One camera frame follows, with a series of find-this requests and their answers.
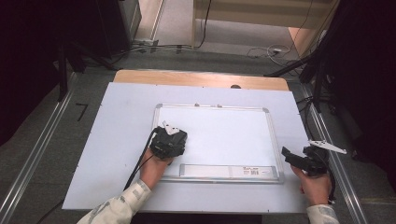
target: hand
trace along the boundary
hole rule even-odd
[[[171,163],[173,158],[161,160],[154,156],[151,149],[148,148],[143,156],[142,162],[145,162],[140,168],[140,179],[150,188],[154,189],[155,185],[160,181],[166,167]]]
[[[310,206],[328,204],[332,183],[328,175],[310,177],[301,169],[291,166],[291,170],[300,177],[300,192],[305,194]]]

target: white table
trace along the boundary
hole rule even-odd
[[[198,74],[203,79],[205,76],[210,79],[213,75]],[[240,78],[216,76],[218,80]],[[110,83],[67,192],[63,209],[92,209],[122,192],[146,144],[152,127],[153,110],[158,103],[264,106],[272,114],[279,147],[287,147],[293,153],[302,155],[303,147],[308,145],[304,126],[290,91]],[[283,166],[285,182],[281,185],[160,182],[141,211],[303,213],[306,203],[299,192],[299,180],[287,163],[284,162]]]

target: person's left hand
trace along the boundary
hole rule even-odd
[[[174,158],[166,158],[161,160],[160,158],[154,156],[151,152],[151,149],[148,148],[145,155],[143,156],[142,162],[146,161],[146,163],[144,163],[140,168],[140,179],[145,182],[145,184],[150,189],[154,189],[155,185],[157,185],[158,181],[160,181],[161,177],[163,176],[166,167],[173,161],[173,159]]]

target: wire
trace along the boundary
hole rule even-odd
[[[115,63],[119,62],[125,56],[125,54],[126,53],[123,52],[118,59],[116,59],[116,60],[114,60],[112,62],[109,62],[109,64],[114,65]],[[100,67],[100,66],[102,66],[99,63],[92,63],[92,62],[88,62],[88,61],[84,61],[84,63],[87,64],[89,67]]]
[[[299,104],[299,103],[301,103],[301,102],[303,102],[303,101],[311,100],[312,98],[313,98],[313,96],[305,97],[304,99],[301,99],[301,100],[297,101],[296,104]]]
[[[42,218],[40,218],[40,220],[37,221],[36,224],[40,224],[42,221],[44,221],[44,219],[46,219],[53,211],[55,211],[59,206],[61,206],[61,204],[64,203],[64,199],[62,199],[58,204],[56,204],[55,206],[53,206],[48,213],[46,213],[46,215],[44,215]]]
[[[285,57],[285,55],[288,54],[288,53],[291,51],[291,49],[290,49],[288,46],[285,46],[285,45],[278,45],[278,44],[271,45],[270,47],[267,48],[267,57],[269,57],[273,63],[276,63],[276,64],[278,64],[278,65],[280,65],[280,66],[282,66],[282,67],[286,67],[286,66],[288,66],[288,63],[289,63],[289,62],[297,61],[297,60],[290,60],[290,61],[287,61],[285,64],[282,64],[282,63],[277,62],[277,61],[275,60],[274,56],[276,56],[278,53],[276,53],[276,54],[274,54],[274,55],[270,55],[270,52],[269,52],[270,48],[272,48],[272,47],[274,47],[274,46],[281,46],[281,47],[286,47],[286,48],[287,48],[287,50],[285,51],[285,53],[284,53],[281,57],[279,57],[279,58]],[[298,73],[296,69],[293,69],[293,71],[297,74],[297,76],[300,75],[300,73]],[[291,75],[292,77],[296,77],[296,76],[295,76],[294,74],[292,74],[291,72],[288,72],[288,73],[289,73],[289,75]]]
[[[312,3],[314,2],[314,0],[311,0],[311,3],[309,4],[309,8],[306,11],[306,16],[305,16],[305,20],[303,22],[303,24],[300,26],[300,28],[298,28],[296,35],[293,38],[293,43],[290,46],[290,49],[292,49],[293,47],[295,47],[295,40],[297,38],[298,33],[300,33],[300,30],[303,28],[303,26],[305,25],[306,21],[308,20],[308,16],[309,16],[309,12],[311,11],[311,7],[312,7]]]
[[[201,0],[201,6],[203,6],[204,5],[204,0]],[[202,32],[202,21],[203,20],[201,20],[201,22],[200,22],[200,31]]]
[[[155,129],[153,129],[153,130],[151,131],[151,133],[150,133],[150,135],[149,135],[149,137],[148,137],[148,141],[147,141],[147,143],[146,143],[146,145],[145,145],[145,148],[143,148],[142,155],[140,155],[140,158],[139,158],[139,160],[137,161],[137,164],[136,164],[136,166],[134,167],[134,170],[132,171],[131,176],[129,177],[128,181],[126,182],[126,185],[125,185],[124,190],[128,189],[129,186],[131,185],[132,181],[134,180],[134,176],[136,175],[138,169],[140,169],[140,168],[139,168],[139,164],[140,164],[140,162],[143,160],[143,156],[145,155],[146,151],[148,150],[149,142],[151,141],[151,137],[152,137],[152,135],[154,135],[156,132],[158,132],[158,128],[155,128]]]
[[[209,16],[209,11],[210,11],[210,6],[212,5],[212,0],[209,1],[209,6],[207,7],[207,12],[206,12],[206,17],[205,17],[205,25],[204,25],[204,37],[202,38],[201,44],[197,47],[200,48],[206,39],[206,23],[207,23],[207,17]]]
[[[251,51],[253,51],[253,50],[255,50],[255,49],[261,49],[262,51],[264,51],[264,53],[263,54],[260,54],[260,55],[252,55],[252,54],[250,54],[250,52]],[[253,49],[250,49],[248,52],[247,52],[247,57],[248,58],[251,58],[251,59],[258,59],[258,58],[260,58],[260,57],[262,57],[262,56],[264,56],[265,58],[267,58],[268,57],[268,55],[266,55],[266,54],[268,54],[267,53],[267,49],[264,49],[264,48],[253,48]]]
[[[338,0],[338,1],[332,6],[332,9],[331,9],[330,12],[327,14],[326,19],[325,19],[324,22],[320,25],[319,30],[321,30],[321,29],[323,28],[324,24],[326,23],[326,21],[329,19],[330,15],[332,14],[332,11],[335,9],[335,6],[338,6],[339,2],[340,2],[340,0]],[[323,38],[324,38],[324,36],[323,36],[322,38],[320,38],[320,36],[319,36],[319,37],[318,37],[318,43],[319,43],[319,40],[322,40]],[[315,43],[314,43],[314,44],[311,44],[311,45],[309,46],[309,48],[308,48],[303,54],[305,54],[307,51],[311,50],[314,46],[315,46]]]
[[[139,168],[137,168],[136,172],[138,172],[140,170],[140,168],[142,168],[142,166],[153,157],[154,155],[151,155],[150,157],[148,157],[148,159],[146,159],[145,161],[142,162],[142,164],[140,164]]]
[[[325,160],[323,160],[317,152],[315,152],[315,151],[312,151],[312,152],[317,155],[317,157],[321,160],[321,162],[323,162],[323,164],[326,166],[327,170],[329,171],[330,181],[332,182],[332,190],[330,191],[330,194],[329,194],[329,204],[332,204],[333,201],[335,200],[335,197],[334,197],[334,192],[335,192],[334,174],[332,173],[332,169],[330,169],[330,166],[327,164],[327,162]]]

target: sleeve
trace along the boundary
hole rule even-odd
[[[151,195],[151,190],[142,181],[133,183],[121,196],[97,206],[78,224],[131,223],[131,219]]]
[[[306,208],[306,213],[312,224],[339,224],[337,215],[329,205],[319,204],[310,206]]]

